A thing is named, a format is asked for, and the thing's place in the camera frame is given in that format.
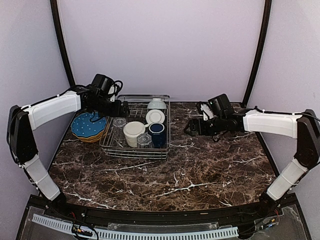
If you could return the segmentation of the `clear glass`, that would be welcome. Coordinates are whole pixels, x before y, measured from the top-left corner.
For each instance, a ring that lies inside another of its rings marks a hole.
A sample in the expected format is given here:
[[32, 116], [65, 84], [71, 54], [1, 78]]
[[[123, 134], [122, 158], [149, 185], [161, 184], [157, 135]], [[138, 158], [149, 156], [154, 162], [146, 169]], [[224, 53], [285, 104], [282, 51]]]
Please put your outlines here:
[[127, 120], [123, 117], [115, 117], [112, 120], [113, 138], [119, 143], [125, 140], [125, 135], [123, 130], [126, 124], [127, 124]]
[[153, 149], [152, 137], [147, 133], [142, 133], [137, 137], [137, 147], [139, 149]]

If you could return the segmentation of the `wire metal dish rack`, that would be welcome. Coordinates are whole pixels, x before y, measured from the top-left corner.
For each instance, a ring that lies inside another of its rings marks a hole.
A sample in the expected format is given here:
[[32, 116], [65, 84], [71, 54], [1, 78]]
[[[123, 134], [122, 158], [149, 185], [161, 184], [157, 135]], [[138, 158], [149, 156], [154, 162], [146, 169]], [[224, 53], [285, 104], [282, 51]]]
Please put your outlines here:
[[109, 117], [100, 146], [110, 157], [162, 160], [171, 143], [171, 103], [167, 94], [122, 94], [126, 117]]

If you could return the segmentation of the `dark blue mug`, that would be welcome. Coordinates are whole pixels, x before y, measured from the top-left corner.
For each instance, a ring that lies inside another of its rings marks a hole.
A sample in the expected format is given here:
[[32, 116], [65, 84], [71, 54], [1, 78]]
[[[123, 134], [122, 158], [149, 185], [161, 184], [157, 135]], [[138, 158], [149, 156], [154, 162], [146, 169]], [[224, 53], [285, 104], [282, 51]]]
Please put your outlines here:
[[167, 142], [167, 130], [162, 123], [150, 124], [148, 134], [151, 136], [155, 148], [162, 148]]

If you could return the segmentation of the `blue dotted plate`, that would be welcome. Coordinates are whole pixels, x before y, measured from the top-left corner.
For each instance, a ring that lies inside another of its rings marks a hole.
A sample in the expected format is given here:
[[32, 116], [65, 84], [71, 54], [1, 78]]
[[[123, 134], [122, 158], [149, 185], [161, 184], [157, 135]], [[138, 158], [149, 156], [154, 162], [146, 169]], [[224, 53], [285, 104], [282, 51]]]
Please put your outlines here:
[[78, 115], [71, 124], [71, 132], [80, 138], [89, 138], [102, 133], [107, 124], [105, 117], [100, 117], [97, 112], [85, 112]]

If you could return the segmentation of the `yellow dotted scalloped plate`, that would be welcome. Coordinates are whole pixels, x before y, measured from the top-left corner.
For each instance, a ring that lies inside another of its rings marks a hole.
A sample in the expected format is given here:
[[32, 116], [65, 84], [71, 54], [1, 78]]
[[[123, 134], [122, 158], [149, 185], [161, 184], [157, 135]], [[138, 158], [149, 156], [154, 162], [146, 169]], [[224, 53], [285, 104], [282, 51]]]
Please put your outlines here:
[[74, 120], [71, 124], [71, 132], [82, 142], [95, 143], [102, 138], [106, 124], [105, 119], [96, 122]]

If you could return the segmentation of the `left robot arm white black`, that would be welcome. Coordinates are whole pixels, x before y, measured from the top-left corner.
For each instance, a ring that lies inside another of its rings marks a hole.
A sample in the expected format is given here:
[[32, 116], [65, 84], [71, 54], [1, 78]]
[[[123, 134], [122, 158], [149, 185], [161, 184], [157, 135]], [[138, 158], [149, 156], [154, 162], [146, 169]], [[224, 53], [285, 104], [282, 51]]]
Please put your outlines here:
[[130, 113], [127, 101], [113, 100], [109, 93], [103, 94], [102, 89], [92, 84], [75, 85], [38, 103], [24, 107], [14, 105], [9, 111], [6, 139], [13, 161], [23, 169], [40, 193], [52, 202], [50, 208], [60, 218], [67, 218], [71, 208], [40, 159], [34, 131], [80, 110], [97, 112], [101, 117], [126, 117]]

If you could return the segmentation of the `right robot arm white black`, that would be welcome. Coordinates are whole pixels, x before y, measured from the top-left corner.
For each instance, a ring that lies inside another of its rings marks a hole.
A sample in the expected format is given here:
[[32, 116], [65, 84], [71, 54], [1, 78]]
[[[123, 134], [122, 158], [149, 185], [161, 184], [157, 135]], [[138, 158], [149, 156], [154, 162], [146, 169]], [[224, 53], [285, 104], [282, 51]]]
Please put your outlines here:
[[258, 108], [233, 108], [215, 112], [212, 118], [189, 120], [184, 132], [189, 136], [218, 136], [227, 132], [267, 133], [285, 136], [297, 141], [296, 153], [255, 205], [255, 213], [266, 217], [294, 184], [320, 163], [320, 124], [315, 113], [307, 109], [299, 113], [280, 113]]

